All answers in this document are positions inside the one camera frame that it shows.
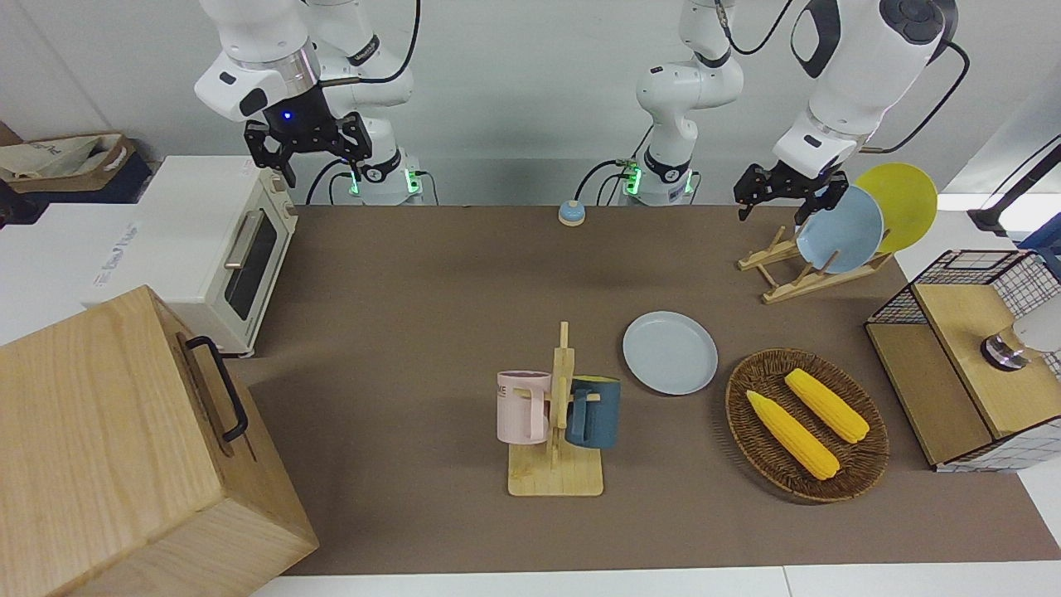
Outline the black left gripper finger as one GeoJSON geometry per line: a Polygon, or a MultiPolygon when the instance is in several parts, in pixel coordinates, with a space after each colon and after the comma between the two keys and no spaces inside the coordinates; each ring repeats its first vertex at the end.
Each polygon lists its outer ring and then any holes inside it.
{"type": "Polygon", "coordinates": [[[801,185],[798,188],[798,197],[803,204],[798,208],[793,222],[796,226],[803,226],[812,215],[819,211],[832,211],[843,197],[846,189],[849,188],[848,177],[845,174],[831,174],[825,181],[801,185]]]}
{"type": "Polygon", "coordinates": [[[740,221],[748,220],[759,204],[772,200],[771,176],[772,173],[765,166],[749,165],[733,185],[733,200],[740,205],[740,221]]]}

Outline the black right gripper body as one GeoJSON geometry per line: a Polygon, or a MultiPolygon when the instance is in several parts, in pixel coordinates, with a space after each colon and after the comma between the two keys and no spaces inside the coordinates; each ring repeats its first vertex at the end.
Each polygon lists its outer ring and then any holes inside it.
{"type": "Polygon", "coordinates": [[[281,99],[263,109],[269,126],[269,137],[288,153],[332,153],[337,143],[335,119],[323,94],[321,84],[315,84],[300,95],[281,99]]]}

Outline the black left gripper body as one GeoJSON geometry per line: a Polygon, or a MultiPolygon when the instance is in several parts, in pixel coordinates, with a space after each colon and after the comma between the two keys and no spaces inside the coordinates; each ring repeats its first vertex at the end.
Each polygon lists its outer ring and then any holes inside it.
{"type": "Polygon", "coordinates": [[[814,177],[801,174],[785,162],[777,162],[767,173],[765,197],[773,199],[807,199],[815,197],[832,197],[836,194],[831,190],[833,177],[838,173],[838,166],[827,166],[814,177]]]}

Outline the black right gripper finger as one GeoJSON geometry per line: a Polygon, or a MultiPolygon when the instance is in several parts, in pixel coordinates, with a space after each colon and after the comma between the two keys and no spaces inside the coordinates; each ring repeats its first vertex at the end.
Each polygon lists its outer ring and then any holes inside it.
{"type": "Polygon", "coordinates": [[[269,125],[261,121],[244,124],[244,141],[255,166],[267,166],[279,173],[289,188],[295,188],[297,177],[289,162],[294,148],[284,138],[275,138],[269,125]]]}
{"type": "Polygon", "coordinates": [[[361,115],[345,115],[333,120],[335,139],[331,143],[331,154],[346,163],[363,163],[371,158],[371,136],[369,136],[361,115]]]}

